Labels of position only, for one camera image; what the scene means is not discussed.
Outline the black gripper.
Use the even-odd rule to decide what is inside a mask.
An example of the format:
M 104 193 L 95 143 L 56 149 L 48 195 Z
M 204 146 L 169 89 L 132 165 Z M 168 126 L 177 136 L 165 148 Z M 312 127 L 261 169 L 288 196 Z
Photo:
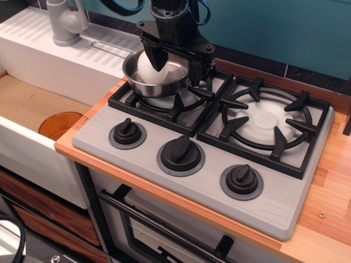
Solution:
M 152 67 L 160 72 L 172 53 L 189 60 L 193 87 L 206 79 L 213 64 L 214 46 L 199 32 L 211 11 L 206 1 L 151 1 L 154 21 L 137 23 L 144 51 Z

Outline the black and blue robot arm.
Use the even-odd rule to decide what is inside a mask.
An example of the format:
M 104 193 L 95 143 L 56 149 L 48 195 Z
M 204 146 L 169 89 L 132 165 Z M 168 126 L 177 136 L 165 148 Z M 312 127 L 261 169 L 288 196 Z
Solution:
M 199 31 L 211 17 L 207 2 L 155 0 L 150 13 L 154 20 L 141 20 L 137 28 L 153 68 L 161 71 L 171 53 L 188 61 L 189 80 L 199 85 L 214 69 L 215 47 Z

